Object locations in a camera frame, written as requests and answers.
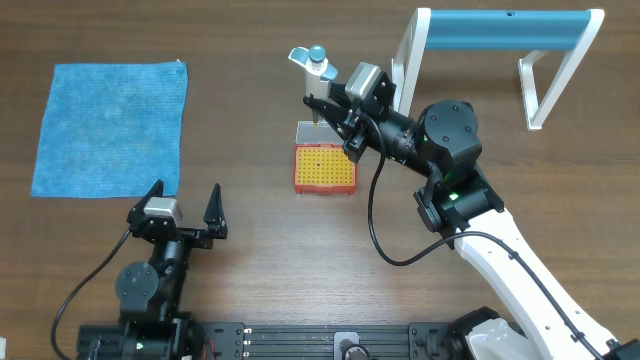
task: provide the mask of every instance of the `wooden surface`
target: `wooden surface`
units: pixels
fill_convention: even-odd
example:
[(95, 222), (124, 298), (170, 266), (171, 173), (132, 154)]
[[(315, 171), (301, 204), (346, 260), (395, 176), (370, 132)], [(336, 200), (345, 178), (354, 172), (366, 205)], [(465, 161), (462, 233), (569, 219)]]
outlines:
[[(627, 0), (23, 1), (0, 3), (0, 336), (11, 359), (50, 359), (51, 321), (106, 256), (136, 199), (31, 198), (53, 65), (189, 66), (179, 200), (199, 226), (222, 185), (229, 239), (195, 251), (182, 309), (248, 324), (450, 321), (480, 306), (506, 309), (484, 279), (445, 249), (407, 268), (376, 254), (366, 224), (377, 154), (360, 163), (355, 196), (297, 196), (292, 167), (304, 76), (295, 46), (323, 44), (346, 82), (360, 61), (389, 70), (412, 12), (432, 8), (586, 9), (606, 17), (540, 132), (527, 132), (517, 76), (523, 53), (428, 53), (411, 114), (437, 100), (470, 101), (480, 164), (531, 247), (573, 298), (622, 341), (640, 336), (640, 2)], [(546, 88), (559, 56), (537, 66)], [(415, 211), (424, 180), (382, 173), (376, 226), (407, 258), (437, 239)], [(151, 247), (130, 239), (71, 303), (59, 342), (78, 325), (114, 323), (116, 275)]]

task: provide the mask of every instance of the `blue cloth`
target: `blue cloth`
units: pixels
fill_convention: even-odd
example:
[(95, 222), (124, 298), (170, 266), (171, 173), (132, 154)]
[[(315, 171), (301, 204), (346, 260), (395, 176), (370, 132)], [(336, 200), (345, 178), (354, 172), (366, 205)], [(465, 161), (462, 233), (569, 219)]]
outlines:
[(31, 195), (176, 195), (187, 81), (181, 62), (56, 65)]

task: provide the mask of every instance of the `yellow grid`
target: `yellow grid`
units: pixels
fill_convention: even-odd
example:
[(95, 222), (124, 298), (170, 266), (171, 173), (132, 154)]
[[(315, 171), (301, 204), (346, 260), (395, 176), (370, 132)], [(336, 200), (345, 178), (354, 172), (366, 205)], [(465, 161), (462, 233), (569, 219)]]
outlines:
[(296, 152), (297, 185), (354, 186), (356, 165), (342, 148), (299, 147)]

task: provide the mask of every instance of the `white stand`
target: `white stand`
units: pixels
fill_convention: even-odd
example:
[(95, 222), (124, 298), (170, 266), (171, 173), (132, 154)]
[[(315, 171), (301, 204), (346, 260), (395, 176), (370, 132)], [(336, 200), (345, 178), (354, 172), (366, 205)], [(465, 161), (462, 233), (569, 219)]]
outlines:
[[(513, 217), (506, 209), (502, 213), (498, 213), (495, 210), (484, 213), (471, 219), (469, 224), (471, 227), (467, 231), (482, 231), (492, 234), (514, 251), (517, 251), (520, 257), (540, 278), (578, 330), (586, 335), (586, 339), (591, 345), (600, 354), (609, 352), (606, 342), (610, 339), (615, 339), (615, 337), (593, 320), (567, 294), (562, 285), (533, 253), (520, 231), (518, 231), (518, 227), (513, 222)], [(571, 331), (564, 325), (563, 320), (540, 288), (517, 261), (509, 259), (504, 249), (491, 240), (474, 236), (455, 240), (455, 248), (462, 258), (473, 265), (489, 282), (527, 335), (527, 341), (532, 342), (533, 347), (537, 350), (535, 356), (531, 357), (530, 354), (522, 358), (545, 360), (593, 359), (593, 356), (581, 343), (574, 342), (571, 339)], [(487, 342), (487, 338), (484, 337), (484, 339), (480, 339), (478, 345), (482, 347), (482, 350), (477, 348), (476, 351), (478, 353), (487, 353), (490, 345)], [(495, 355), (499, 351), (500, 347), (494, 347), (494, 355), (488, 357), (488, 359), (504, 358)], [(507, 356), (506, 358), (515, 359), (512, 356)]]
[[(564, 90), (598, 33), (604, 19), (604, 11), (601, 9), (589, 11), (591, 12), (591, 19), (587, 27), (580, 36), (576, 47), (566, 53), (551, 87), (540, 105), (538, 105), (538, 96), (533, 78), (533, 64), (544, 56), (546, 51), (534, 50), (518, 62), (522, 97), (529, 130), (542, 129), (542, 124), (553, 105), (555, 105), (562, 90)], [(416, 9), (402, 37), (396, 56), (391, 59), (391, 80), (397, 86), (393, 98), (393, 109), (405, 116), (409, 116), (416, 81), (420, 73), (422, 55), (427, 45), (430, 20), (431, 9)]]

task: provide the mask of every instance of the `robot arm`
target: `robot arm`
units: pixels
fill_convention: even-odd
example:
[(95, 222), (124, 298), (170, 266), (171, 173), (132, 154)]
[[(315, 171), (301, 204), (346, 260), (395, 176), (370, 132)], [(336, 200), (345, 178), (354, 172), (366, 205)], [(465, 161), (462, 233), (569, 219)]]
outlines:
[[(476, 163), (482, 146), (476, 137), (477, 120), (471, 104), (441, 101), (427, 107), (415, 122), (390, 109), (394, 91), (386, 73), (361, 63), (344, 88), (337, 84), (331, 87), (331, 99), (348, 97), (350, 102), (337, 106), (315, 98), (313, 93), (303, 101), (341, 136), (350, 160), (357, 162), (367, 147), (385, 149), (384, 156), (428, 178), (414, 198), (431, 232), (448, 237), (480, 231), (498, 237), (540, 280), (536, 283), (496, 242), (467, 236), (449, 243), (487, 279), (526, 334), (516, 333), (496, 316), (484, 318), (457, 334), (460, 353), (471, 359), (593, 359), (604, 354), (607, 359), (617, 359), (622, 358), (617, 354), (623, 348), (637, 346), (632, 342), (620, 347), (607, 329), (576, 304), (527, 245)], [(373, 126), (376, 131), (369, 126), (371, 121), (377, 125)], [(566, 314), (569, 324), (560, 313)]]

